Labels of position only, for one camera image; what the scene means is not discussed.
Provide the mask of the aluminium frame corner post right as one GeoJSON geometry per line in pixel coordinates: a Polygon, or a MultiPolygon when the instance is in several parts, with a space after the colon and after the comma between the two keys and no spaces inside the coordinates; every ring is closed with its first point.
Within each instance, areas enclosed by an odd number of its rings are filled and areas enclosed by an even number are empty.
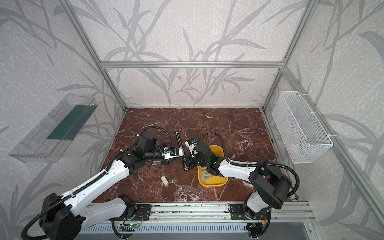
{"type": "Polygon", "coordinates": [[[272,87],[271,87],[271,89],[267,95],[267,98],[266,98],[266,100],[262,106],[263,112],[265,112],[265,110],[267,109],[267,106],[273,97],[274,91],[276,90],[276,88],[279,85],[279,81],[282,77],[283,70],[287,67],[289,60],[292,57],[292,55],[295,51],[295,48],[296,48],[297,44],[299,43],[300,38],[302,37],[306,27],[308,26],[308,23],[309,23],[310,19],[312,18],[318,3],[319,3],[319,0],[308,1],[306,8],[305,8],[305,11],[303,13],[303,16],[299,22],[298,27],[297,27],[297,30],[295,31],[295,34],[291,40],[291,43],[288,47],[288,50],[287,50],[287,52],[286,52],[286,54],[282,60],[282,66],[279,68],[279,71],[275,77],[273,85],[272,85],[272,87]]]}

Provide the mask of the aluminium frame back crossbar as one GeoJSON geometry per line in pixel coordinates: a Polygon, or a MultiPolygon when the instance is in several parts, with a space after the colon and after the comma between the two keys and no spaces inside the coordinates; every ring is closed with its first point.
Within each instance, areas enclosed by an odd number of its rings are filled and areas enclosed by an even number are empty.
{"type": "Polygon", "coordinates": [[[283,66],[282,62],[101,62],[102,68],[272,68],[283,66]]]}

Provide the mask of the beige mini stapler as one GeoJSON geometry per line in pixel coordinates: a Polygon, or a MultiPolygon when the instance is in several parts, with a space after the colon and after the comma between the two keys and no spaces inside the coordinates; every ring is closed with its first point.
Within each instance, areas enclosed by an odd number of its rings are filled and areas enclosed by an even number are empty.
{"type": "Polygon", "coordinates": [[[164,186],[168,187],[169,186],[169,181],[165,176],[161,176],[161,181],[163,182],[164,186]]]}

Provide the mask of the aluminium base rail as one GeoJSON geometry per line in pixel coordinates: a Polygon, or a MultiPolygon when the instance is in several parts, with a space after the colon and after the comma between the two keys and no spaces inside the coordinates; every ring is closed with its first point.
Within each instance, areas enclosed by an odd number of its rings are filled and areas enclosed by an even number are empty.
{"type": "MultiPolygon", "coordinates": [[[[149,219],[155,223],[229,223],[235,214],[231,202],[151,202],[149,219]]],[[[315,222],[308,202],[285,202],[280,210],[267,213],[271,222],[315,222]]]]}

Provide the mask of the clear plastic wall bin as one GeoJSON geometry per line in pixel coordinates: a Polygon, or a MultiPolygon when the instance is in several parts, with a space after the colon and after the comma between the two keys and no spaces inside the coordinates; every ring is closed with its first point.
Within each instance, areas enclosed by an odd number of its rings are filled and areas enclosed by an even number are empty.
{"type": "Polygon", "coordinates": [[[97,107],[94,97],[67,94],[9,155],[23,163],[56,163],[97,107]]]}

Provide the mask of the circuit board right base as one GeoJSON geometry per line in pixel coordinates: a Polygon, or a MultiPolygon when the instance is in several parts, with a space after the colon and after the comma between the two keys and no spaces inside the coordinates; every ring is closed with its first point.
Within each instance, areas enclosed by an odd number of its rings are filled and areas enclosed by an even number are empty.
{"type": "Polygon", "coordinates": [[[252,223],[244,226],[246,235],[252,239],[260,238],[269,228],[270,223],[268,221],[262,223],[252,223]]]}

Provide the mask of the yellow plastic tray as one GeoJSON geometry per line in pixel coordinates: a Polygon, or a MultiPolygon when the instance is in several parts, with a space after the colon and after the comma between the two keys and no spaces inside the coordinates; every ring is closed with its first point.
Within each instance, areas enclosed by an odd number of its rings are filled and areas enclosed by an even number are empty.
{"type": "MultiPolygon", "coordinates": [[[[223,157],[224,151],[221,147],[212,145],[210,146],[212,152],[218,156],[223,157]]],[[[205,188],[216,188],[224,186],[228,182],[228,177],[214,176],[207,172],[207,168],[198,166],[198,177],[200,184],[205,188]]]]}

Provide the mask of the green circuit board left base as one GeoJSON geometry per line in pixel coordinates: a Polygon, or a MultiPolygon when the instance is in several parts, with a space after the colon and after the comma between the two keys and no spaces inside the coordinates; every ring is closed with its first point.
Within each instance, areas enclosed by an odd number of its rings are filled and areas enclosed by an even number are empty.
{"type": "Polygon", "coordinates": [[[135,232],[141,226],[141,222],[122,223],[119,225],[120,232],[135,232]]]}

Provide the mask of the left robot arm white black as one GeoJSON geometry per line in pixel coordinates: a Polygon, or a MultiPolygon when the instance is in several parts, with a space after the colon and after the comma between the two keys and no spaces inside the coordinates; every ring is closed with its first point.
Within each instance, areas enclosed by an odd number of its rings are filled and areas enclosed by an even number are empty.
{"type": "Polygon", "coordinates": [[[107,218],[118,218],[130,205],[130,198],[118,197],[106,204],[87,206],[115,183],[127,178],[146,165],[147,162],[160,161],[166,165],[175,158],[184,155],[183,148],[173,147],[169,142],[157,145],[157,135],[144,128],[135,143],[113,157],[107,168],[61,196],[49,195],[43,204],[41,213],[35,216],[21,232],[23,240],[72,240],[89,225],[107,218]]]}

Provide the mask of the black metal stapler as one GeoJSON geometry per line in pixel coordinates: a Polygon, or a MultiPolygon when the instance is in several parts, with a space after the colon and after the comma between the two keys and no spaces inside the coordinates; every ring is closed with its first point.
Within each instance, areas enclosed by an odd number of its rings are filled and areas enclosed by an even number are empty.
{"type": "Polygon", "coordinates": [[[178,145],[179,145],[179,149],[183,149],[183,144],[182,144],[182,141],[181,141],[180,133],[178,131],[176,131],[175,134],[176,134],[177,142],[178,142],[178,145]]]}

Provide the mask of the aluminium frame corner post left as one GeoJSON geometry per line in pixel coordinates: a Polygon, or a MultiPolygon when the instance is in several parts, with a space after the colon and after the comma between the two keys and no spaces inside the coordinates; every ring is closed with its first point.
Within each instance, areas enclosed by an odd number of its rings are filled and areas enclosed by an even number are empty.
{"type": "Polygon", "coordinates": [[[117,91],[117,88],[113,84],[112,80],[108,76],[107,72],[102,68],[101,61],[97,55],[97,52],[92,46],[91,41],[89,40],[80,20],[78,19],[74,8],[72,7],[70,1],[65,0],[59,0],[59,3],[61,5],[61,8],[63,9],[64,14],[69,18],[71,24],[73,25],[75,31],[77,32],[78,36],[80,37],[80,40],[82,41],[83,45],[85,46],[87,52],[89,53],[91,59],[93,60],[94,64],[96,65],[96,68],[98,69],[99,73],[102,75],[105,83],[111,90],[112,94],[115,96],[117,102],[121,106],[121,108],[126,111],[127,107],[125,105],[125,102],[123,101],[122,97],[117,91]]]}

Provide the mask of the aluminium frame corner post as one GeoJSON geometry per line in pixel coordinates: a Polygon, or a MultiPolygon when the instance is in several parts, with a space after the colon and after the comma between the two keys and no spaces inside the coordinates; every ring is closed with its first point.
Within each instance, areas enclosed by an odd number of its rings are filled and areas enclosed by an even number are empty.
{"type": "Polygon", "coordinates": [[[121,106],[121,108],[126,111],[127,107],[125,105],[125,102],[123,101],[122,97],[117,91],[117,88],[113,84],[112,80],[108,76],[107,72],[102,68],[101,61],[97,55],[97,52],[92,46],[91,41],[89,40],[80,20],[78,19],[74,8],[72,7],[70,1],[65,0],[59,0],[59,3],[61,5],[61,8],[63,9],[64,14],[69,18],[71,24],[73,25],[75,31],[77,32],[78,36],[80,37],[80,40],[82,41],[83,45],[85,46],[87,52],[89,53],[91,59],[93,60],[94,64],[96,65],[96,68],[98,69],[99,73],[102,75],[105,83],[111,90],[112,94],[115,96],[117,102],[121,106]]]}
{"type": "Polygon", "coordinates": [[[305,8],[305,11],[303,13],[303,16],[299,22],[298,27],[297,27],[297,30],[295,31],[295,34],[291,40],[291,43],[288,47],[288,50],[287,50],[287,52],[286,52],[286,54],[282,60],[282,66],[279,68],[279,71],[275,77],[273,85],[272,85],[272,87],[271,87],[271,89],[267,95],[267,98],[266,98],[266,100],[262,106],[263,112],[265,112],[265,110],[267,109],[267,106],[273,97],[274,91],[276,90],[276,88],[279,85],[279,81],[282,77],[283,70],[287,67],[289,60],[292,57],[292,55],[295,51],[295,48],[296,48],[297,44],[299,43],[300,38],[302,37],[306,27],[308,26],[308,23],[309,23],[310,19],[312,18],[318,3],[319,3],[319,0],[308,1],[306,8],[305,8]]]}

